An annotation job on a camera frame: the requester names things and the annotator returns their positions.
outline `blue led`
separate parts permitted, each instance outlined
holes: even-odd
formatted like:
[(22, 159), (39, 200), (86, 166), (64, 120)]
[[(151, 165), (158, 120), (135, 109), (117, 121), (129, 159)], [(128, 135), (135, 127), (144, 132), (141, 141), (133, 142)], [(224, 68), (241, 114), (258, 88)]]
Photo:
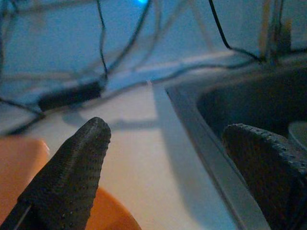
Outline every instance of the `blue led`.
[(139, 3), (142, 3), (142, 4), (146, 4), (148, 2), (148, 0), (138, 0)]

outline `orange bowl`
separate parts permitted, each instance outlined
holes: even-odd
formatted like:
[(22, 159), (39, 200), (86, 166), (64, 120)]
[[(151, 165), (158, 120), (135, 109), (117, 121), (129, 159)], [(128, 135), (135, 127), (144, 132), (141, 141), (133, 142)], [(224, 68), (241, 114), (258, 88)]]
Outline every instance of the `orange bowl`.
[(133, 216), (112, 195), (98, 188), (86, 230), (141, 230)]
[[(47, 163), (48, 147), (42, 140), (0, 139), (0, 225), (39, 170)], [(87, 230), (141, 230), (133, 216), (112, 195), (98, 188)]]

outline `white countertop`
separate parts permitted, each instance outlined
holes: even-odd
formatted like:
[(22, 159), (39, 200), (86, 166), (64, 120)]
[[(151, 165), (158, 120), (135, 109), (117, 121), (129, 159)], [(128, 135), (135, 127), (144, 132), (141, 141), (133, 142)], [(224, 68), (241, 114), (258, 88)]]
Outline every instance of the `white countertop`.
[(94, 116), (112, 131), (99, 184), (143, 230), (237, 229), (162, 86), (137, 88), (85, 110), (55, 113), (27, 135), (43, 138), (53, 155)]

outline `metal sink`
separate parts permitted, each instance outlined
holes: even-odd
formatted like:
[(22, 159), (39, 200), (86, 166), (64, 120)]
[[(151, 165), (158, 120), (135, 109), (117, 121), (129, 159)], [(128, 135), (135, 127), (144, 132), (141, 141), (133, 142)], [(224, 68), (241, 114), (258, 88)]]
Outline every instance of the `metal sink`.
[(289, 123), (307, 120), (307, 69), (230, 81), (204, 91), (197, 108), (217, 137), (233, 123), (287, 137)]
[(244, 123), (287, 136), (289, 123), (307, 120), (307, 64), (232, 70), (166, 91), (238, 227), (270, 229), (221, 134), (228, 124)]

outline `electrical wire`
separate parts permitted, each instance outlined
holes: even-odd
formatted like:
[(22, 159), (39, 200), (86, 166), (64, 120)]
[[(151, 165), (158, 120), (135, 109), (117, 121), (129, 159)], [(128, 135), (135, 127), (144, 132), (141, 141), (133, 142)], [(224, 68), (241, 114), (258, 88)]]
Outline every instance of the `electrical wire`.
[(104, 71), (105, 71), (104, 78), (105, 78), (105, 80), (107, 80), (108, 70), (107, 70), (105, 56), (104, 56), (104, 52), (103, 52), (104, 43), (105, 43), (105, 36), (106, 36), (106, 25), (105, 25), (105, 22), (104, 22), (104, 18), (102, 16), (100, 0), (96, 0), (96, 2), (97, 2), (97, 8), (98, 8), (98, 12), (99, 12), (101, 29), (102, 29), (101, 34), (100, 34), (99, 52), (100, 52), (100, 58), (101, 58), (102, 64), (104, 66)]
[[(156, 7), (157, 9), (157, 12), (156, 12), (156, 31), (155, 31), (155, 34), (154, 35), (151, 35), (151, 36), (144, 36), (144, 37), (139, 37), (137, 39), (137, 41), (135, 42), (134, 46), (131, 48), (130, 52), (133, 50), (134, 47), (137, 47), (137, 46), (146, 46), (148, 45), (148, 40), (149, 39), (152, 39), (153, 41), (151, 42), (150, 44), (150, 48), (149, 48), (149, 51), (148, 53), (143, 57), (143, 60), (141, 60), (140, 62), (144, 62), (144, 59), (148, 58), (155, 46), (157, 45), (157, 43), (161, 40), (161, 38), (164, 37), (164, 35), (169, 31), (169, 29), (171, 28), (171, 26), (174, 24), (174, 22), (176, 21), (176, 19), (178, 18), (178, 16), (184, 11), (187, 9), (186, 5), (188, 3), (188, 0), (181, 0), (177, 6), (175, 7), (175, 9), (173, 10), (172, 13), (170, 13), (170, 16), (168, 17), (168, 19), (166, 19), (164, 25), (162, 26), (162, 28), (160, 28), (160, 30), (158, 30), (158, 27), (159, 27), (159, 23), (162, 22), (162, 20), (160, 21), (160, 17), (161, 17), (161, 6)], [(136, 64), (134, 67), (132, 67), (132, 69), (137, 69), (137, 67), (140, 65), (140, 63)], [(94, 68), (96, 65), (93, 65), (91, 67), (87, 67), (83, 70), (81, 70), (78, 75), (83, 75), (84, 73), (87, 73), (89, 71), (91, 71), (92, 68)]]
[[(13, 7), (13, 13), (8, 14), (8, 2), (11, 3)], [(3, 65), (4, 65), (4, 43), (8, 40), (8, 32), (12, 31), (12, 28), (15, 26), (17, 14), (19, 13), (19, 8), (17, 3), (14, 0), (2, 1), (1, 3), (1, 15), (0, 15), (0, 77), (2, 76)], [(6, 29), (3, 29), (3, 21), (5, 16), (8, 15), (9, 23)]]
[(239, 64), (235, 64), (235, 65), (223, 65), (223, 64), (195, 64), (195, 65), (191, 65), (191, 66), (187, 66), (184, 67), (182, 69), (176, 70), (171, 74), (168, 74), (166, 77), (161, 77), (158, 79), (154, 79), (154, 80), (144, 80), (144, 81), (140, 81), (140, 82), (136, 82), (134, 84), (125, 86), (121, 89), (118, 89), (116, 91), (113, 91), (111, 93), (109, 93), (108, 95), (102, 96), (101, 99), (99, 99), (99, 101), (97, 102), (98, 104), (100, 103), (104, 103), (110, 99), (113, 99), (125, 92), (129, 92), (133, 89), (136, 89), (138, 87), (141, 86), (145, 86), (145, 85), (156, 85), (159, 83), (163, 83), (163, 82), (167, 82), (170, 81), (172, 79), (175, 79), (177, 77), (180, 77), (181, 75), (188, 73), (190, 71), (193, 70), (201, 70), (201, 69), (229, 69), (229, 70), (234, 70), (234, 69), (240, 69), (243, 67), (247, 67), (251, 64), (255, 63), (255, 60), (251, 59), (248, 61), (245, 61), (243, 63), (239, 63)]
[(159, 39), (159, 35), (160, 35), (160, 32), (161, 32), (161, 22), (162, 22), (162, 2), (160, 0), (153, 0), (153, 4), (154, 4), (154, 8), (155, 8), (155, 32), (154, 32), (154, 35), (153, 35), (153, 38), (152, 38), (152, 42), (150, 44), (150, 47), (148, 49), (148, 51), (146, 52), (146, 54), (144, 55), (144, 57), (142, 58), (142, 60), (136, 64), (133, 69), (136, 69), (140, 66), (142, 66), (147, 60), (148, 58), (152, 55), (153, 53), (153, 50), (155, 48), (155, 45), (157, 44), (158, 42), (158, 39)]
[(250, 53), (250, 52), (248, 52), (248, 51), (246, 51), (244, 49), (232, 47), (232, 46), (229, 45), (229, 43), (227, 42), (226, 37), (224, 35), (224, 32), (223, 32), (222, 26), (220, 24), (219, 18), (217, 16), (213, 0), (208, 0), (208, 1), (209, 1), (209, 4), (210, 4), (210, 8), (211, 8), (211, 11), (212, 11), (212, 14), (213, 14), (216, 26), (217, 26), (217, 28), (219, 30), (221, 39), (222, 39), (224, 45), (226, 46), (226, 48), (228, 48), (229, 50), (236, 51), (238, 53), (242, 53), (242, 54), (248, 55), (248, 56), (252, 57), (253, 59), (255, 59), (256, 61), (258, 61), (259, 63), (261, 63), (263, 60), (261, 58), (257, 57), (256, 55), (254, 55), (254, 54), (252, 54), (252, 53)]
[[(141, 81), (141, 82), (136, 82), (132, 85), (128, 85), (125, 86), (119, 90), (116, 90), (114, 92), (111, 92), (108, 95), (103, 96), (101, 99), (99, 99), (98, 103), (104, 103), (112, 98), (115, 98), (125, 92), (131, 91), (133, 89), (136, 89), (138, 87), (141, 86), (145, 86), (148, 84), (159, 84), (159, 83), (163, 83), (163, 82), (167, 82), (169, 80), (175, 79), (177, 77), (180, 77), (182, 74), (188, 73), (189, 71), (193, 71), (193, 70), (199, 70), (199, 69), (206, 69), (206, 68), (210, 68), (210, 69), (216, 69), (216, 68), (221, 68), (221, 69), (239, 69), (242, 67), (246, 67), (250, 64), (254, 63), (254, 60), (249, 60), (243, 63), (239, 63), (239, 64), (235, 64), (235, 65), (222, 65), (222, 64), (196, 64), (196, 65), (191, 65), (182, 69), (179, 69), (175, 72), (173, 72), (172, 74), (168, 75), (167, 77), (163, 77), (163, 78), (159, 78), (159, 79), (155, 79), (155, 80), (145, 80), (145, 81)], [(43, 113), (37, 112), (35, 111), (35, 113), (39, 113), (39, 115), (34, 118), (32, 121), (30, 121), (29, 123), (26, 123), (18, 128), (15, 128), (11, 131), (7, 131), (6, 133), (4, 133), (4, 136), (7, 135), (16, 135), (16, 134), (21, 134), (24, 131), (26, 131), (28, 128), (30, 128), (32, 125), (36, 124), (37, 122), (41, 121), (42, 119), (44, 119), (46, 117), (46, 115), (44, 115)]]
[(148, 14), (149, 8), (151, 6), (151, 3), (152, 3), (152, 0), (148, 0), (148, 2), (146, 3), (144, 10), (142, 12), (142, 15), (141, 15), (141, 17), (138, 21), (137, 27), (136, 27), (134, 33), (132, 34), (132, 37), (130, 38), (129, 42), (127, 43), (127, 45), (125, 46), (125, 48), (123, 49), (121, 54), (109, 66), (109, 68), (108, 68), (109, 73), (113, 72), (120, 65), (120, 63), (123, 61), (125, 56), (130, 52), (131, 48), (135, 44), (135, 42), (136, 42), (136, 40), (137, 40), (137, 38), (140, 34), (140, 31), (142, 30), (142, 27), (144, 25), (144, 22), (145, 22), (147, 14)]
[(6, 99), (3, 99), (3, 98), (0, 97), (0, 102), (5, 103), (5, 104), (8, 104), (8, 105), (11, 105), (11, 106), (15, 106), (15, 107), (20, 108), (20, 109), (24, 109), (24, 110), (26, 110), (26, 111), (28, 111), (28, 112), (31, 112), (31, 113), (33, 113), (33, 114), (35, 114), (35, 115), (38, 115), (38, 116), (45, 116), (45, 115), (44, 115), (42, 112), (40, 112), (40, 111), (37, 111), (37, 110), (35, 110), (35, 109), (33, 109), (33, 108), (30, 108), (30, 107), (28, 107), (28, 106), (26, 106), (26, 105), (19, 104), (19, 103), (16, 103), (16, 102), (14, 102), (14, 101), (11, 101), (11, 100), (6, 100)]

